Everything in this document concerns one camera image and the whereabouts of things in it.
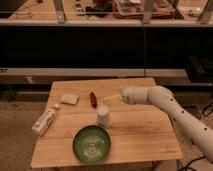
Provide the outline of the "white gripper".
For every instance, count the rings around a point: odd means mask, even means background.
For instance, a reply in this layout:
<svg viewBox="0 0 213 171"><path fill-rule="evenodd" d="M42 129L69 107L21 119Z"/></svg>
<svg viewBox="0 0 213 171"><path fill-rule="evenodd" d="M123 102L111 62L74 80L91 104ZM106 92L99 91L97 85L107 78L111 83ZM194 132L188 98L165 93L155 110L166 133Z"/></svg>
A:
<svg viewBox="0 0 213 171"><path fill-rule="evenodd" d="M104 98L103 103L105 105L114 105L114 104L119 104L121 102L121 97L122 101L126 104L134 104L134 86L126 86L122 87L120 90L120 95L113 95L113 96L107 96Z"/></svg>

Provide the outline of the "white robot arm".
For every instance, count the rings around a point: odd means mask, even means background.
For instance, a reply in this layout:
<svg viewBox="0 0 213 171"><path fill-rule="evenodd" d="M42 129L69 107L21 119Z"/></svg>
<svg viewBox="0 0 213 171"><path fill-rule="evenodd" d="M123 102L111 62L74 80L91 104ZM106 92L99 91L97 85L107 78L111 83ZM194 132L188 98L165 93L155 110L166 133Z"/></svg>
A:
<svg viewBox="0 0 213 171"><path fill-rule="evenodd" d="M106 105L121 101L131 105L150 104L165 112L213 163L213 129L185 110L169 89L163 86L124 86L118 94L106 96L103 100Z"/></svg>

